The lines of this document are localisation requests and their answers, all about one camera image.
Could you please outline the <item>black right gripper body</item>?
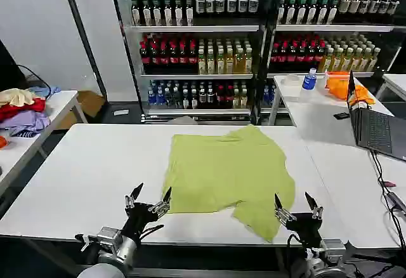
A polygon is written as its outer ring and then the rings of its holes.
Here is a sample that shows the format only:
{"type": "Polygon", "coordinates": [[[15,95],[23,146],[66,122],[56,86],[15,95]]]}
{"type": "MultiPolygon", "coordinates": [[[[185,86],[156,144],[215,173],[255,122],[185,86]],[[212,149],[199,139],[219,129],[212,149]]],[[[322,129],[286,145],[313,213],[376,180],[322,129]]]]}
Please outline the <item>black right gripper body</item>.
{"type": "Polygon", "coordinates": [[[294,213],[296,219],[289,219],[284,226],[297,233],[300,243],[305,248],[319,248],[322,241],[319,229],[322,225],[322,219],[313,218],[311,213],[294,213]]]}

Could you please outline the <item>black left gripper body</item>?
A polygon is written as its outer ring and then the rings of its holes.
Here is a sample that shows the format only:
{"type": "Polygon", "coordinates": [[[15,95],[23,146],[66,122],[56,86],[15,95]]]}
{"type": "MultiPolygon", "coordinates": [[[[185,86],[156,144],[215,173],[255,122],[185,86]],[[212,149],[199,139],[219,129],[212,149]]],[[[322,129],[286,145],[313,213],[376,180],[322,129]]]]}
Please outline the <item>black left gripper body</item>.
{"type": "Polygon", "coordinates": [[[157,213],[149,211],[152,206],[152,204],[136,202],[133,208],[126,209],[128,219],[121,229],[121,234],[133,241],[139,241],[145,227],[158,220],[157,213]]]}

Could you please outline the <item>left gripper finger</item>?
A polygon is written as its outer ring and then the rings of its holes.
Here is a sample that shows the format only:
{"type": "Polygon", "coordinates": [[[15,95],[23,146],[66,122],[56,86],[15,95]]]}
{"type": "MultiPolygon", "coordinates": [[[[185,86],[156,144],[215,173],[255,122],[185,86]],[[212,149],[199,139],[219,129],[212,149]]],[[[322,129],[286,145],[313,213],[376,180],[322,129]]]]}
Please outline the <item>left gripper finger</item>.
{"type": "Polygon", "coordinates": [[[157,215],[157,218],[162,218],[170,209],[171,191],[172,187],[169,187],[163,197],[163,200],[153,206],[150,206],[148,208],[148,212],[152,213],[153,215],[157,215]]]}
{"type": "Polygon", "coordinates": [[[136,200],[143,188],[143,183],[140,183],[137,187],[133,189],[133,191],[125,196],[125,208],[126,209],[131,209],[134,208],[136,204],[136,200]]]}

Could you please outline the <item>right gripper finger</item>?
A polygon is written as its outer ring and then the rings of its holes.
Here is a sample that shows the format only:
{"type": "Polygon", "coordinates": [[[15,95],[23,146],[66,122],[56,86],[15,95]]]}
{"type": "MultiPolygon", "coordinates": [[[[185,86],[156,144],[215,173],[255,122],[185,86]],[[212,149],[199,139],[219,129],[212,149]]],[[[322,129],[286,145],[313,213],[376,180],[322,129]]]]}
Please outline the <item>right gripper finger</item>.
{"type": "Polygon", "coordinates": [[[309,193],[305,192],[305,197],[313,213],[312,218],[314,220],[321,220],[324,208],[322,206],[319,206],[316,200],[309,193]]]}
{"type": "Polygon", "coordinates": [[[281,224],[286,224],[287,222],[296,221],[297,218],[282,206],[282,203],[280,202],[280,199],[277,194],[274,194],[274,198],[275,198],[275,216],[278,218],[279,222],[281,224]]]}

